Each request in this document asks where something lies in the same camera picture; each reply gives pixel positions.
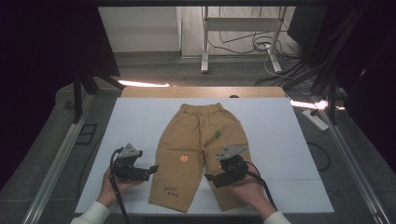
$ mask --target power strip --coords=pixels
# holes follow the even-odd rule
[[[317,126],[317,128],[319,128],[321,132],[328,130],[329,126],[325,122],[323,122],[320,118],[318,118],[318,116],[316,115],[312,116],[311,112],[312,111],[310,109],[306,109],[303,112],[303,115],[306,118],[308,118],[315,126]]]

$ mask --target khaki pants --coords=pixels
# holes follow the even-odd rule
[[[218,175],[216,156],[224,146],[248,145],[239,120],[221,104],[182,105],[163,132],[157,149],[149,201],[186,213],[205,172]],[[248,151],[241,153],[250,161]],[[242,203],[226,188],[210,187],[221,210],[232,209]]]

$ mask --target white paper sheet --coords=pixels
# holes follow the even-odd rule
[[[297,118],[287,98],[119,98],[114,107],[102,145],[82,192],[77,213],[85,212],[100,191],[103,173],[114,150],[131,143],[143,150],[135,166],[154,165],[156,147],[171,118],[183,104],[223,107],[238,117],[249,142],[253,162],[283,213],[329,213],[332,204],[318,174]],[[185,215],[149,204],[151,181],[130,189],[122,198],[128,213],[139,215]],[[110,207],[119,212],[119,206]],[[255,214],[250,207],[219,210],[203,177],[187,215]]]

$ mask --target orange sticker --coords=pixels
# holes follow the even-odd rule
[[[188,161],[189,157],[187,157],[186,155],[183,155],[183,156],[180,157],[180,160],[181,161]]]

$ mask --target aluminum rail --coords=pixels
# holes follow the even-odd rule
[[[391,224],[392,222],[387,216],[382,203],[378,200],[378,197],[376,196],[373,187],[370,185],[369,181],[361,170],[344,137],[338,130],[338,127],[332,124],[332,121],[327,116],[325,111],[319,110],[319,113],[329,125],[329,131],[332,135],[332,139],[334,140],[334,143],[336,144],[338,151],[340,152],[341,157],[346,164],[346,167],[348,168],[356,185],[358,186],[358,189],[361,192],[361,196],[366,202],[367,207],[369,208],[375,222],[378,224]]]
[[[84,104],[83,104],[83,114],[77,123],[73,123],[64,138],[64,141],[59,148],[58,153],[55,156],[55,159],[52,162],[49,171],[46,174],[46,177],[43,180],[40,188],[38,189],[35,198],[33,199],[25,218],[22,221],[22,224],[33,224],[37,223],[43,214],[44,208],[47,205],[47,202],[50,198],[50,195],[55,188],[56,183],[58,182],[58,178],[61,175],[62,170],[64,169],[64,165],[67,161],[67,158],[70,155],[70,151],[73,148],[73,145],[76,143],[79,131],[81,130],[82,125],[84,124],[85,119],[87,118],[87,112],[89,111],[94,95],[87,95]]]

